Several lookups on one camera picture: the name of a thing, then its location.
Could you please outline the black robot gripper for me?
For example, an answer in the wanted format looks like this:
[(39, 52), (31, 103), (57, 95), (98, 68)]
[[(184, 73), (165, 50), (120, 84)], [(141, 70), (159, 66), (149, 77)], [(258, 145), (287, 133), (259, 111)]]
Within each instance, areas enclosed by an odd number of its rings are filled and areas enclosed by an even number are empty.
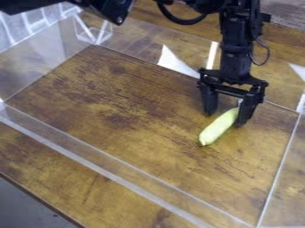
[(217, 69), (199, 69), (197, 87), (201, 92), (201, 107), (205, 115), (211, 115), (217, 108), (217, 94), (237, 99), (237, 115), (235, 125), (241, 126), (252, 117), (258, 103), (263, 102), (267, 81), (249, 74), (240, 78), (228, 78)]

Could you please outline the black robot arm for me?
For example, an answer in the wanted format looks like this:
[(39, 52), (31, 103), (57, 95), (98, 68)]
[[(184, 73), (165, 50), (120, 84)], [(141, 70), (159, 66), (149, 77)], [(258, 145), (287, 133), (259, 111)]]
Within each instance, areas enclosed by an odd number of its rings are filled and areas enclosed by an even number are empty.
[[(14, 15), (61, 2), (78, 6), (114, 25), (121, 25), (136, 0), (0, 0), (0, 12)], [(220, 67), (199, 69), (197, 88), (205, 115), (217, 108), (217, 96), (225, 94), (241, 100), (235, 124), (241, 126), (264, 100), (267, 81), (251, 76), (255, 65), (254, 44), (259, 43), (262, 27), (270, 16), (260, 12), (259, 0), (152, 0), (171, 22), (189, 26), (207, 15), (219, 15)]]

